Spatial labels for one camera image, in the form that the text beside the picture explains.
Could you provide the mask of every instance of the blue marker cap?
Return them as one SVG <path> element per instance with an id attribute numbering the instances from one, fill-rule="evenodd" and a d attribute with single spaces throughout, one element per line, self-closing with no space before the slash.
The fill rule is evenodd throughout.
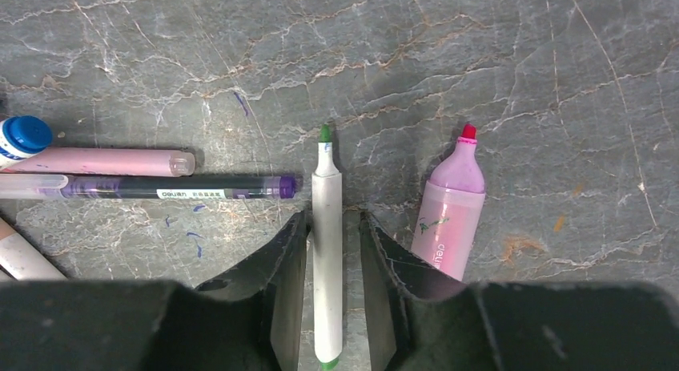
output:
<path id="1" fill-rule="evenodd" d="M 12 146 L 25 153 L 39 153 L 52 143 L 50 127 L 33 116 L 8 119 L 3 124 L 2 132 Z"/>

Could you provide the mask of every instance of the red highlighter tip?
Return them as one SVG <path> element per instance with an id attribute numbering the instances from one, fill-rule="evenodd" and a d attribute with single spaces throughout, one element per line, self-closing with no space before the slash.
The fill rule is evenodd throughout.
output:
<path id="1" fill-rule="evenodd" d="M 476 128 L 474 128 L 474 126 L 471 124 L 465 124 L 464 128 L 462 129 L 462 137 L 466 139 L 475 139 Z"/>

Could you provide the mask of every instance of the pink highlighter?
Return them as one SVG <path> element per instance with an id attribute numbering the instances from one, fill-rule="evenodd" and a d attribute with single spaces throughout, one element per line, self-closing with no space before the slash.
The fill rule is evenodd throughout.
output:
<path id="1" fill-rule="evenodd" d="M 475 150 L 476 128 L 467 124 L 455 151 L 427 180 L 411 248 L 422 260 L 460 281 L 486 196 Z"/>
<path id="2" fill-rule="evenodd" d="M 3 172 L 84 173 L 90 175 L 189 176 L 192 153 L 157 149 L 47 148 Z"/>

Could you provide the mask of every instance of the green marker tip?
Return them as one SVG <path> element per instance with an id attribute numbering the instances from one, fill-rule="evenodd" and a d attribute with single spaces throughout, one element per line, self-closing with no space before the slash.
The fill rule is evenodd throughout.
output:
<path id="1" fill-rule="evenodd" d="M 329 361 L 328 363 L 323 363 L 321 362 L 320 364 L 320 369 L 323 371 L 329 371 L 331 369 L 334 369 L 337 363 L 340 362 L 340 357 L 336 357 L 334 361 Z"/>
<path id="2" fill-rule="evenodd" d="M 319 143 L 332 143 L 332 139 L 330 138 L 330 127 L 327 124 L 323 124 L 320 128 Z"/>

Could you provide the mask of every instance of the gray marble surface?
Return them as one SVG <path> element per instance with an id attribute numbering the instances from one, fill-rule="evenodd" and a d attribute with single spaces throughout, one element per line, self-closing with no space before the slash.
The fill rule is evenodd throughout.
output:
<path id="1" fill-rule="evenodd" d="M 332 121 L 348 226 L 338 368 L 369 369 L 356 210 L 409 245 L 423 177 L 470 121 L 488 199 L 466 280 L 649 280 L 677 295 L 677 6 L 0 0 L 0 111 L 45 119 L 59 146 L 186 148 L 200 172 L 304 184 L 296 200 L 198 212 L 170 200 L 0 208 L 68 276 L 196 285 L 309 203 Z M 310 300 L 304 370 L 318 368 Z"/>

